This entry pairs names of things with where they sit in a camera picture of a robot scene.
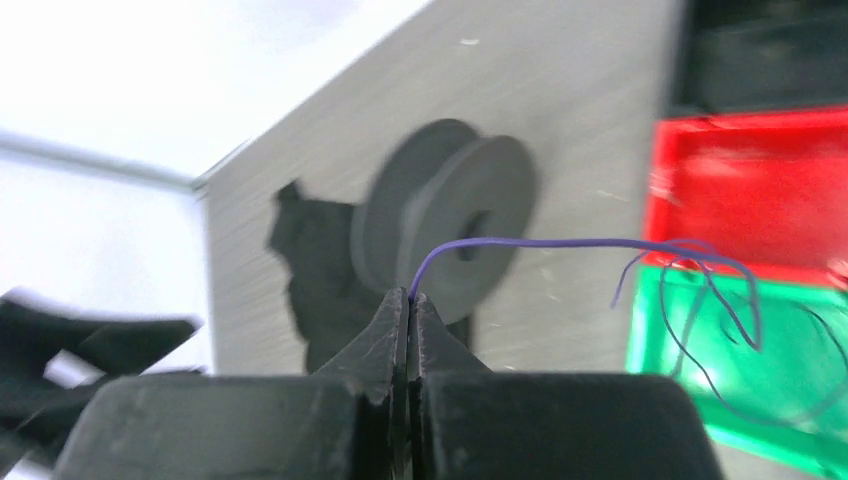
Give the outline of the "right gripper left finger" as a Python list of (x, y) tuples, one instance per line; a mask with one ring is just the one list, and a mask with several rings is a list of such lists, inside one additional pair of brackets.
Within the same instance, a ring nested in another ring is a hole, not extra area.
[(308, 376), (144, 375), (82, 412), (57, 479), (401, 479), (409, 301), (395, 288)]

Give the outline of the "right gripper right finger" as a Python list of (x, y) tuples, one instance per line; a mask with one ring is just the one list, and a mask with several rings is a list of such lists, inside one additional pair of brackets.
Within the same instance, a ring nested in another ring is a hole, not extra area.
[(415, 479), (720, 479), (689, 396), (659, 375), (495, 372), (424, 295), (409, 308)]

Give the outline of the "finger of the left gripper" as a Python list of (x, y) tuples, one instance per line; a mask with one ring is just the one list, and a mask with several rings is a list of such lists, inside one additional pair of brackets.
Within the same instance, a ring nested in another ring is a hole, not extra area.
[[(192, 338), (192, 318), (120, 317), (48, 306), (12, 291), (1, 296), (1, 461), (55, 463), (82, 410), (106, 383), (136, 376)], [(62, 387), (45, 378), (66, 352), (102, 371)]]

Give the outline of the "grey plastic cable spool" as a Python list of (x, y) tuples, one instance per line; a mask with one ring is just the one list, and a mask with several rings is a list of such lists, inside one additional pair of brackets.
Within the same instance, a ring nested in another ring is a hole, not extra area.
[(533, 155), (509, 135), (484, 136), (444, 118), (394, 150), (353, 214), (351, 257), (377, 291), (409, 286), (436, 247), (525, 234), (539, 193)]

